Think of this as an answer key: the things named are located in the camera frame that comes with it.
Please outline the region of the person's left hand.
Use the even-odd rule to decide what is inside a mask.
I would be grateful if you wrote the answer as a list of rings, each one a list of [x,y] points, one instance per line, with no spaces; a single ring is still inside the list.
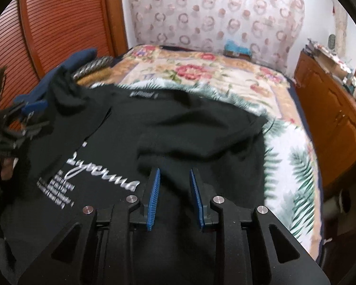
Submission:
[[[16,158],[0,158],[0,179],[3,181],[10,180],[13,176]]]

